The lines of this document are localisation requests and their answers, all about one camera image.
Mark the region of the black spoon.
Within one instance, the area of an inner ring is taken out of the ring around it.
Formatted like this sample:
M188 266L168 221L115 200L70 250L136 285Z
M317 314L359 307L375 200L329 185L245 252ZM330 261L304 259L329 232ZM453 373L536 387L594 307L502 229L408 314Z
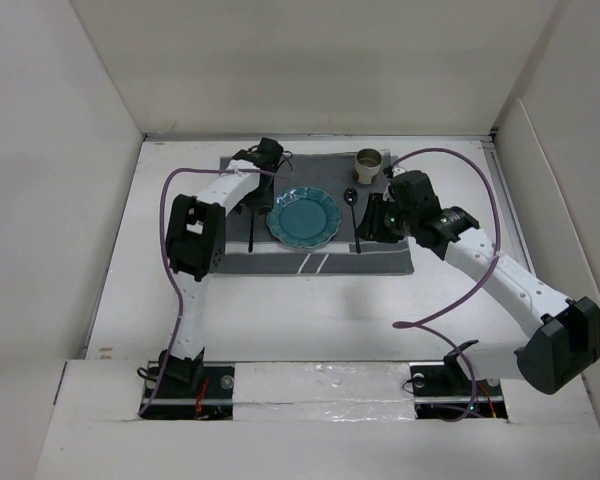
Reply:
M357 222L356 222L356 212L355 207L358 202L358 192L353 187L347 187L343 194L343 199L345 203L349 206L352 217L352 226L353 226L353 236L355 241L355 251L357 254L361 253L361 245L359 236L357 233Z

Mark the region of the beige metal cup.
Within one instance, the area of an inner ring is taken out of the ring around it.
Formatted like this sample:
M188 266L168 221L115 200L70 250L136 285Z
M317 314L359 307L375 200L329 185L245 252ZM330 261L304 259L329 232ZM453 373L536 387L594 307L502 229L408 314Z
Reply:
M361 185L372 185L382 168L383 156L375 149L359 150L354 158L354 178Z

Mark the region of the teal scalloped plate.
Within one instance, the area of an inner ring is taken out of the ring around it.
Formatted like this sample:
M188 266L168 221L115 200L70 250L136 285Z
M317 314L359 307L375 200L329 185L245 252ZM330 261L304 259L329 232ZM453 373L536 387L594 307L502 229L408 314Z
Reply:
M341 225L341 211L333 197L321 189L295 187L274 199L267 214L271 235L283 245L316 249L329 243Z

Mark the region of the black fork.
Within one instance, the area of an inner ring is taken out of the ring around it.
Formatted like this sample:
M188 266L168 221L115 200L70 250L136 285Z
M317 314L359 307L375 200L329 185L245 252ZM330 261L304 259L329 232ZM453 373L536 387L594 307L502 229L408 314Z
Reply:
M248 237L248 253L253 252L254 248L254 223L255 223L255 207L250 207L250 223L249 223L249 237Z

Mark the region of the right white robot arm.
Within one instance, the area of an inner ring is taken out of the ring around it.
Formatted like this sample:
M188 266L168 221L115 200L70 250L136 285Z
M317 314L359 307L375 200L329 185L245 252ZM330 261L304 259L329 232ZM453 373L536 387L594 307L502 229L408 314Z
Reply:
M478 380L519 379L553 395L600 358L600 309L551 288L500 251L460 207L442 208L429 177L404 171L368 197L357 235L395 243L406 236L475 281L519 325L527 339L469 340L444 358L442 381L463 394Z

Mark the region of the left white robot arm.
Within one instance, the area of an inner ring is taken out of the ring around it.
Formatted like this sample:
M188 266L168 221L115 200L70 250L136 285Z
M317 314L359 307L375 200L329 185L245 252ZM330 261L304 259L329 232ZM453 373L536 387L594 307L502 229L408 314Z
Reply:
M160 212L165 212L171 181L179 173L215 174L217 178L194 195L180 194L169 218L160 220L161 255L178 300L176 324L166 350L159 357L161 379L181 396L202 387L204 370L203 310L209 275L216 272L226 246L226 217L233 210L253 216L273 209L274 183L287 158L281 144L262 138L231 157L220 170L181 168L165 180Z

